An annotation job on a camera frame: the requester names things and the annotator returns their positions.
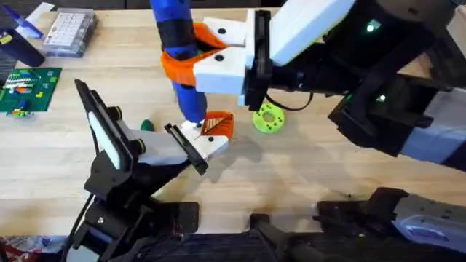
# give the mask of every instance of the circuit board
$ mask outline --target circuit board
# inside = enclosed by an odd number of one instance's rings
[[[10,113],[20,102],[27,104],[25,111],[46,111],[58,83],[62,68],[14,69],[0,90],[0,112]],[[27,93],[13,92],[12,86],[27,86]]]

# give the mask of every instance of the plastic container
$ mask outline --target plastic container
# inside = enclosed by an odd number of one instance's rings
[[[94,10],[59,8],[57,12],[42,50],[47,56],[82,57],[97,26]]]

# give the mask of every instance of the screw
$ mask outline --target screw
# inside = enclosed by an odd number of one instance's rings
[[[225,57],[223,55],[216,55],[215,56],[215,59],[218,61],[218,62],[221,62],[225,59]]]

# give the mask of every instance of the wooden surface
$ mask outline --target wooden surface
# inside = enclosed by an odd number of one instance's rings
[[[245,9],[194,10],[201,17],[244,20]],[[55,14],[39,27],[48,31]],[[0,120],[0,235],[68,234],[88,193],[83,189],[95,156],[90,128],[73,80],[120,105],[130,127],[145,118],[161,128],[183,120],[173,89],[159,64],[160,41],[148,11],[98,12],[100,23],[82,59],[48,58],[44,67],[63,67],[47,113],[31,119]],[[425,75],[419,62],[406,73]],[[273,94],[298,107],[307,95]],[[193,169],[172,181],[160,197],[198,201],[200,232],[240,232],[252,212],[272,215],[285,230],[319,230],[312,222],[323,199],[365,199],[379,186],[466,205],[466,174],[435,164],[392,158],[352,145],[327,115],[339,98],[316,95],[304,111],[287,113],[285,126],[265,135],[236,98],[209,95],[210,110],[231,111],[235,133],[229,149],[208,172]]]

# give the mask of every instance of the blue object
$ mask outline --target blue object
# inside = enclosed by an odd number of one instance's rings
[[[0,28],[0,50],[30,67],[39,67],[45,57],[15,29]]]
[[[197,55],[189,0],[151,0],[164,51],[177,60]],[[186,120],[199,123],[205,118],[207,99],[194,87],[172,82],[178,105]]]
[[[15,20],[15,22],[24,30],[24,32],[35,39],[40,39],[44,34],[39,31],[33,24],[23,19],[15,11],[11,10],[8,6],[2,4],[1,6],[5,12]]]

